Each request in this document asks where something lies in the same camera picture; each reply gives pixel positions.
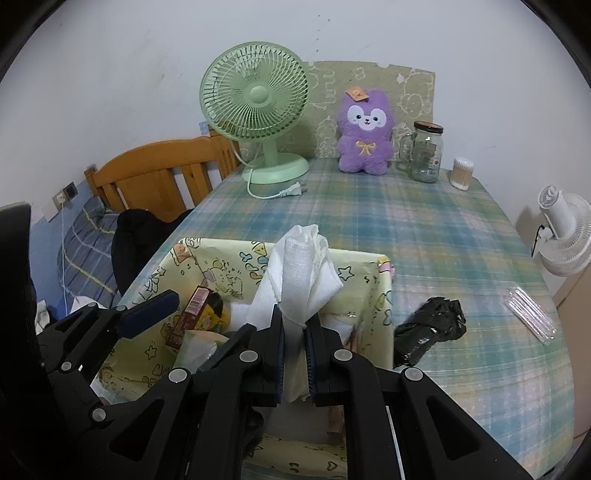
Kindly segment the purple plush bear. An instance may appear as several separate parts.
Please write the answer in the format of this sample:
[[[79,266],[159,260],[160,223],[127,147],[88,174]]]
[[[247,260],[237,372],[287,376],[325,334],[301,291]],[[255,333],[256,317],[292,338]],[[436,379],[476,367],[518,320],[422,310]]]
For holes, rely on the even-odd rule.
[[[338,112],[339,169],[385,175],[394,159],[394,114],[380,89],[349,87]]]

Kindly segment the cotton swab container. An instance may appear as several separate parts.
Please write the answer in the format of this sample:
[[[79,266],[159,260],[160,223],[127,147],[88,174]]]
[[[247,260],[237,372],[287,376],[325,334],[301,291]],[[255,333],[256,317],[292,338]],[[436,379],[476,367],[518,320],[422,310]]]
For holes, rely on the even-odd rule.
[[[464,157],[455,157],[450,174],[450,184],[459,190],[467,191],[473,177],[474,163]]]

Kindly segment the white standing fan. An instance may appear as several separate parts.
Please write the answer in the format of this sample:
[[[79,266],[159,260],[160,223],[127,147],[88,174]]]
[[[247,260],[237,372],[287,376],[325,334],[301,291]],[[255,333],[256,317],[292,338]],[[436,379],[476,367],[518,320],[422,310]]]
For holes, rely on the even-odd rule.
[[[538,195],[539,210],[546,221],[532,248],[544,268],[557,277],[570,277],[590,263],[590,203],[583,197],[544,187]]]

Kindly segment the green desk fan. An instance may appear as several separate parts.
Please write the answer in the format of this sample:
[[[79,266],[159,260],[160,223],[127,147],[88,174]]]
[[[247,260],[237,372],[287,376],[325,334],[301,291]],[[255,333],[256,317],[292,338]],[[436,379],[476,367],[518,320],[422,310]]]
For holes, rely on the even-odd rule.
[[[252,160],[238,152],[246,191],[256,200],[304,194],[298,179],[310,164],[300,154],[281,152],[276,140],[301,121],[308,105],[308,74],[301,58],[270,42],[245,42],[221,53],[205,70],[199,104],[209,126],[224,138],[257,146]],[[288,183],[273,195],[256,195],[252,185]]]

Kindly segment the black office chair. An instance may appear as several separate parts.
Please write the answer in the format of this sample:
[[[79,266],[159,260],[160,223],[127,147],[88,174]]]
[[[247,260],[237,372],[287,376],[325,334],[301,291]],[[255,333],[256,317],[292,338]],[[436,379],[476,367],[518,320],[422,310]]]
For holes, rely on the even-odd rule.
[[[142,209],[128,209],[118,215],[111,243],[111,264],[121,296],[190,213],[191,210],[186,210],[170,222]]]

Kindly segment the white towel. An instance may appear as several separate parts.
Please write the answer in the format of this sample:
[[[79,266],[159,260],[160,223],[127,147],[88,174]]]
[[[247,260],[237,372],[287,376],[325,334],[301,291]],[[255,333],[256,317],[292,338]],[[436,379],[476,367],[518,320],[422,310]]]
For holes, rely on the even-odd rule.
[[[270,251],[269,264],[249,304],[232,302],[231,331],[245,323],[264,329],[274,309],[280,309],[286,336],[283,398],[294,402],[308,391],[304,326],[342,289],[329,243],[318,225],[295,225]]]

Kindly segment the cartoon snack box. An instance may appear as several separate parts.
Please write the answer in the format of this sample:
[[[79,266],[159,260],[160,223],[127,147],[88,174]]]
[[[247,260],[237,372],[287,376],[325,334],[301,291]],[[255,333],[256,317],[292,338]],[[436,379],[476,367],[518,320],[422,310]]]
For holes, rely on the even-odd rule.
[[[204,330],[221,333],[229,324],[228,308],[221,295],[207,287],[198,286],[190,296],[183,311],[173,322],[165,345],[178,350],[187,330]]]

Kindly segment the tissue pack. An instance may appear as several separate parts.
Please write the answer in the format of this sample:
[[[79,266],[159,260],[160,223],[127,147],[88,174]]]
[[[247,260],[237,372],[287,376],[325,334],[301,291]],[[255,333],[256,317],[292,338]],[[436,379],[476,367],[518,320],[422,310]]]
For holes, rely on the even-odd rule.
[[[216,332],[186,330],[173,367],[194,374],[227,341],[228,337]]]

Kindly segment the green patterned board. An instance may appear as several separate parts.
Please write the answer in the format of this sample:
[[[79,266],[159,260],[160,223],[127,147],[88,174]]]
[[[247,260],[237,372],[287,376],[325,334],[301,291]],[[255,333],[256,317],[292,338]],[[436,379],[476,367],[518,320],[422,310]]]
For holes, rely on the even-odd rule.
[[[367,113],[370,98],[380,90],[388,97],[394,116],[392,140],[397,143],[417,121],[433,120],[436,74],[431,71],[361,61],[318,61],[308,64],[308,106],[301,122],[290,132],[287,148],[305,158],[339,156],[338,114],[349,90],[367,95],[360,103]]]

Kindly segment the glass mason jar mug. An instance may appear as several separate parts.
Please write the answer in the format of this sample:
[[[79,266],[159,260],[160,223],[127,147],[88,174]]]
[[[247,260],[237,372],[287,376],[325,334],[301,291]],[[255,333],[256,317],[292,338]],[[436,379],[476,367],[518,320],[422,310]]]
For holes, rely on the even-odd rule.
[[[397,167],[415,181],[437,183],[443,156],[443,133],[441,125],[415,121],[414,130],[400,139]]]

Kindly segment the wall power socket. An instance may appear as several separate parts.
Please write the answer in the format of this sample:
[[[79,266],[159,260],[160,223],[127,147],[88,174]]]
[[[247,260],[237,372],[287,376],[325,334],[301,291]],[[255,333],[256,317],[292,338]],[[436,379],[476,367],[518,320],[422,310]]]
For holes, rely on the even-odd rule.
[[[53,204],[57,210],[61,210],[66,204],[68,204],[73,198],[78,195],[78,189],[73,182],[70,182],[63,189],[61,189],[56,195],[52,197]]]

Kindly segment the black plastic bag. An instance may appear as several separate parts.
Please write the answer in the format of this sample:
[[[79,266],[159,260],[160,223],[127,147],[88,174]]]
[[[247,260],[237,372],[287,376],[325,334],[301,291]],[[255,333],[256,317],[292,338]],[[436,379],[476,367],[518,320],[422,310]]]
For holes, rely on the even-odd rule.
[[[394,367],[415,366],[437,343],[460,339],[467,331],[459,300],[431,297],[394,328]]]

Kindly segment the beige door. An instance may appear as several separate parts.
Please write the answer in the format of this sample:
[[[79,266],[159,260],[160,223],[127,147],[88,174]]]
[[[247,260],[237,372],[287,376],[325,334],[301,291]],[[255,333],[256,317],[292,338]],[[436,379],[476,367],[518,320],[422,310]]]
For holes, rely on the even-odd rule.
[[[574,382],[574,444],[590,429],[590,266],[567,279],[554,296],[568,347]]]

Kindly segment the plaid tablecloth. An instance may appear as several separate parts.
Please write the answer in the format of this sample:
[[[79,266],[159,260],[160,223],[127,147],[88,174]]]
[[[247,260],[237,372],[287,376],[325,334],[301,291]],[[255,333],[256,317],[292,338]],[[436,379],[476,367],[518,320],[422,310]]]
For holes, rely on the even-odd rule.
[[[394,323],[424,301],[460,301],[466,334],[439,343],[421,368],[534,477],[569,451],[574,384],[565,339],[541,343],[506,307],[523,288],[554,314],[552,296],[529,248],[489,192],[447,179],[346,174],[332,159],[311,160],[305,192],[280,197],[276,185],[247,186],[232,174],[179,226],[179,236],[276,241],[294,225],[315,224],[334,248],[388,256],[394,267]]]

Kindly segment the clear plastic bag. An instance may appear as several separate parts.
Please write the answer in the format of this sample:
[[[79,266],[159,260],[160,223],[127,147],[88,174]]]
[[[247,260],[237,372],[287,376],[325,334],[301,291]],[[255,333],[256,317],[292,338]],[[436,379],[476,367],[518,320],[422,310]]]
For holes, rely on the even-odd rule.
[[[546,311],[521,287],[507,290],[504,298],[506,307],[544,345],[550,344],[557,334],[557,326]]]

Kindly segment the yellow cartoon storage box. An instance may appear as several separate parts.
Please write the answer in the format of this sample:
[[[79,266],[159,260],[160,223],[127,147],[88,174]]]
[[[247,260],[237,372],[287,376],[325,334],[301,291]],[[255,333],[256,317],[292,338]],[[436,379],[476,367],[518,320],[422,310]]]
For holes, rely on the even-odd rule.
[[[163,257],[142,284],[129,289],[128,307],[156,294],[172,290],[185,307],[197,287],[221,295],[228,320],[198,323],[200,330],[223,333],[238,329],[249,318],[246,308],[266,274],[273,244],[184,237]],[[377,253],[329,250],[335,277],[342,288],[322,305],[322,324],[341,335],[376,366],[393,366],[392,278],[390,260]],[[174,312],[132,340],[119,341],[97,374],[97,380],[118,399],[135,400],[151,388],[176,360],[178,351],[166,341],[178,322]],[[344,439],[335,444],[305,440],[293,427],[276,420],[246,459],[245,470],[253,478],[344,479],[348,474]]]

